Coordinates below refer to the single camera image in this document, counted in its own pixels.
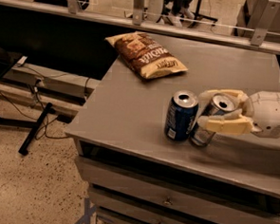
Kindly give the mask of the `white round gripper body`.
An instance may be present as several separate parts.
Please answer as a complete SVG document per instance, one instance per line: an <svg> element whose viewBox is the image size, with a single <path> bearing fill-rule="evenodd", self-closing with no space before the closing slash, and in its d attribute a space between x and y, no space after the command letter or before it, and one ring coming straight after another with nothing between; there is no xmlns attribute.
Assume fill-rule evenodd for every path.
<svg viewBox="0 0 280 224"><path fill-rule="evenodd" d="M245 101L244 115L252 119L258 138L280 138L280 92L256 92Z"/></svg>

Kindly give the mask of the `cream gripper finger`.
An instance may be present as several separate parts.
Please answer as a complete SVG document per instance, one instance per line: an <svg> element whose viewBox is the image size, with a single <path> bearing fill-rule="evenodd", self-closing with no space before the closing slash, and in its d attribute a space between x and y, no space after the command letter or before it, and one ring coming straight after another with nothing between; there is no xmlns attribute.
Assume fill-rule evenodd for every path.
<svg viewBox="0 0 280 224"><path fill-rule="evenodd" d="M199 101L201 103L208 103L213 96L217 94L225 94L228 97L233 98L233 101L237 104L244 103L249 96L239 89L215 89L215 90L205 90L199 95Z"/></svg>
<svg viewBox="0 0 280 224"><path fill-rule="evenodd" d="M228 135L249 134L253 129L253 120L243 116L240 108L224 115L199 116L197 123L210 132Z"/></svg>

